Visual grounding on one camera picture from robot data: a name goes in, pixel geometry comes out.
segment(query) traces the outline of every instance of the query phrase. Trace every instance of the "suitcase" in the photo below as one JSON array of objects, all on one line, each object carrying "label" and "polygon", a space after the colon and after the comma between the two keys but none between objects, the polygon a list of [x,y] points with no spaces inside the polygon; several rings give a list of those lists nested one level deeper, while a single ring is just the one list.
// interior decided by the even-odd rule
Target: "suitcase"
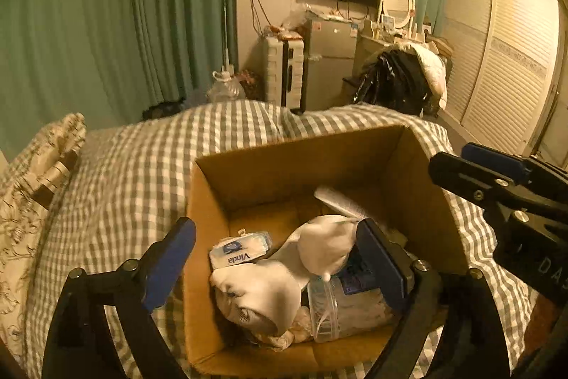
[{"label": "suitcase", "polygon": [[264,40],[266,101],[282,107],[300,107],[304,73],[304,42],[301,39]]}]

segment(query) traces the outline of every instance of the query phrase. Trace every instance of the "electrical wire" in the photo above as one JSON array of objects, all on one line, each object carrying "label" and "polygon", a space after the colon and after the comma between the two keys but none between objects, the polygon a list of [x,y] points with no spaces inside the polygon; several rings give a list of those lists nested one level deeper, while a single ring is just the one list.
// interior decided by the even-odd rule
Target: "electrical wire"
[{"label": "electrical wire", "polygon": [[337,7],[337,9],[336,9],[336,10],[337,10],[337,13],[338,13],[342,18],[345,18],[344,15],[342,14],[342,11],[340,11],[340,9],[339,9],[339,0],[337,0],[336,7]]},{"label": "electrical wire", "polygon": [[365,21],[368,17],[368,6],[367,6],[367,14],[364,17],[361,18],[357,18],[357,17],[353,17],[351,18],[351,20],[357,20],[357,21]]},{"label": "electrical wire", "polygon": [[[252,14],[252,27],[254,28],[256,34],[259,37],[263,36],[263,32],[262,32],[262,23],[260,22],[260,17],[258,16],[258,11],[256,9],[255,6],[255,0],[250,0],[251,1],[251,14]],[[266,15],[266,12],[262,6],[262,2],[260,2],[260,0],[256,0],[258,2],[258,6],[260,7],[260,10],[262,11],[262,14],[264,15],[264,18],[266,19],[266,22],[272,26],[271,21],[268,19],[268,15]]]}]

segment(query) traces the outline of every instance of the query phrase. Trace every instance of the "cardboard box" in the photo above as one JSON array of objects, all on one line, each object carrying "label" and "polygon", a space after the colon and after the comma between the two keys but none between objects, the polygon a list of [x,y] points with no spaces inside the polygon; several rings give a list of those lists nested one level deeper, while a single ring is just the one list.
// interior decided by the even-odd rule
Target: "cardboard box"
[{"label": "cardboard box", "polygon": [[439,271],[464,274],[464,249],[449,204],[428,175],[428,157],[401,125],[264,145],[198,158],[187,216],[197,242],[184,270],[187,359],[204,374],[280,377],[332,371],[376,358],[393,327],[273,352],[240,341],[209,285],[209,250],[237,230],[269,231],[279,247],[304,222],[331,213],[313,197],[328,185],[408,237],[407,249]]}]

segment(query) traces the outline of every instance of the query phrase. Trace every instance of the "checkered bedsheet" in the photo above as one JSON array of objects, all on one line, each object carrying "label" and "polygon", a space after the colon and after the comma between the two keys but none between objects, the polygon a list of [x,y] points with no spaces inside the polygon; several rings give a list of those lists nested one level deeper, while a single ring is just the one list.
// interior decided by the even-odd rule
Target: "checkered bedsheet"
[{"label": "checkered bedsheet", "polygon": [[[41,375],[49,323],[69,270],[114,270],[126,259],[139,258],[151,243],[162,239],[185,214],[194,158],[395,123],[411,127],[428,155],[451,151],[445,129],[437,124],[364,104],[295,116],[284,108],[241,101],[205,105],[167,119],[87,133],[66,190],[58,191],[53,199],[38,250],[24,333],[23,366],[30,378],[39,379]],[[530,317],[527,287],[493,262],[495,235],[484,222],[482,211],[453,194],[447,194],[447,198],[469,262],[484,271],[493,291],[513,365],[524,348],[523,334]],[[182,309],[178,283],[165,307],[155,310],[153,317],[187,375],[198,377],[185,358]],[[109,309],[107,316],[125,371],[129,377],[140,377],[116,312]],[[438,330],[428,337],[414,377],[426,372],[440,333]],[[362,378],[371,364],[317,377]]]}]

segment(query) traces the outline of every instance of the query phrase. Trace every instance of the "wardrobe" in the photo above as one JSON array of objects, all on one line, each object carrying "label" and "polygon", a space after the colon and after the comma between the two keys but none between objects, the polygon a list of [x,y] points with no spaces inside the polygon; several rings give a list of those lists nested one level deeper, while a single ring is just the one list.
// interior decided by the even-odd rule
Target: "wardrobe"
[{"label": "wardrobe", "polygon": [[552,83],[556,0],[446,0],[453,46],[446,114],[480,143],[522,153]]}]

